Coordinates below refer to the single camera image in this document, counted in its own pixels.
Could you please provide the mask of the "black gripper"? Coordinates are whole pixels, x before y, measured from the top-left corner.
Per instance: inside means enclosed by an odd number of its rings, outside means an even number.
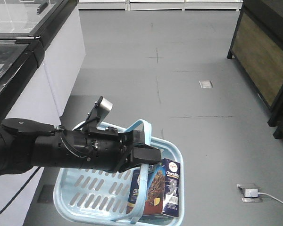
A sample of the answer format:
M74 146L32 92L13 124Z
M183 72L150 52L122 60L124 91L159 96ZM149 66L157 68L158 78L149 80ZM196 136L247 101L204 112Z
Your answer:
M94 130L61 130L54 135L39 136L34 143L34 165L44 167L124 172L143 164L161 161L161 151L148 144L144 131L119 133L116 128Z

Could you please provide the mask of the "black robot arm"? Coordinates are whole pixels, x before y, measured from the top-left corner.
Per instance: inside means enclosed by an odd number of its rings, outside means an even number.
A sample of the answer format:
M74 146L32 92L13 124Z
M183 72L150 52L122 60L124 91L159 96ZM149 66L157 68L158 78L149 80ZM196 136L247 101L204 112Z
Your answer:
M124 172L161 161L159 149L146 144L143 131L97 129L99 117L74 130L27 119L0 124L0 175L21 174L34 166Z

